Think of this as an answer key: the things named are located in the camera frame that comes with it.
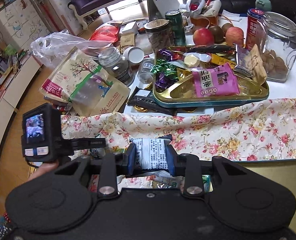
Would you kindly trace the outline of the left hand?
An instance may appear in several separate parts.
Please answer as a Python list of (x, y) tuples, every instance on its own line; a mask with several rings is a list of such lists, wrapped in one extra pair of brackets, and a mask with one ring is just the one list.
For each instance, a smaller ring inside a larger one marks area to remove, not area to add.
[(28, 181), (31, 181), (47, 172), (55, 170), (59, 166), (59, 161), (54, 161), (51, 163), (43, 163), (29, 178)]

